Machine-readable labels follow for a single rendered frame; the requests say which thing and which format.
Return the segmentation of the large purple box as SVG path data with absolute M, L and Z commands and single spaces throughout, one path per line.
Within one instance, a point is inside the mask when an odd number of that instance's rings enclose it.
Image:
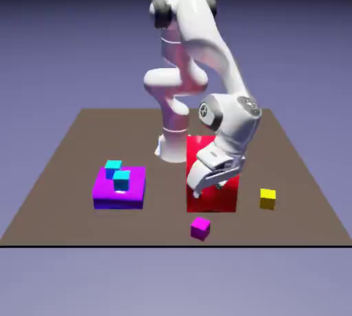
M 116 191 L 112 179 L 107 179 L 105 168 L 99 169 L 93 185 L 92 198 L 95 209 L 142 209 L 146 184 L 146 167 L 123 167 L 130 171 L 129 189 Z

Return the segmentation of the small yellow cube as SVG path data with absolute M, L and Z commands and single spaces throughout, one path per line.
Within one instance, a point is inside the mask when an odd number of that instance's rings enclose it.
M 260 208 L 274 210 L 276 204 L 276 191 L 260 188 Z

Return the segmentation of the large red box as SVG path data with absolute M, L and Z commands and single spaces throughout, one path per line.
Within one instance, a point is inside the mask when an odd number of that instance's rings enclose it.
M 186 176 L 196 161 L 197 152 L 210 144 L 214 136 L 188 136 L 186 150 Z M 186 186 L 187 212 L 221 212 L 234 213 L 237 207 L 237 194 L 240 175 L 229 179 L 221 189 L 215 186 L 205 188 L 199 198 L 193 196 L 193 191 Z

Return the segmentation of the small magenta cube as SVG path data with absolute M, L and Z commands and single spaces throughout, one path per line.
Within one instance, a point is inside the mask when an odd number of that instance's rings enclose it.
M 203 217 L 196 217 L 190 225 L 190 236 L 204 241 L 210 233 L 211 221 Z

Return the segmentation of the small cyan cube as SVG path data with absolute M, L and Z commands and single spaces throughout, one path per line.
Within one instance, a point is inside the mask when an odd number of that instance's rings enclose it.
M 108 160 L 105 163 L 105 176 L 107 180 L 111 180 L 116 171 L 121 168 L 122 161 L 121 160 Z
M 129 190 L 130 173 L 129 170 L 117 170 L 114 172 L 112 177 L 114 191 Z

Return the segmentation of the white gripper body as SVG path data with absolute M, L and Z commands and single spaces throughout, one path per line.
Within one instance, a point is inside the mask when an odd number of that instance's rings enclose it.
M 187 176 L 187 185 L 193 191 L 203 191 L 208 187 L 215 186 L 219 182 L 226 183 L 229 179 L 234 178 L 239 173 L 239 165 L 233 165 L 231 163 L 222 168 L 211 169 L 200 160 L 196 160 Z

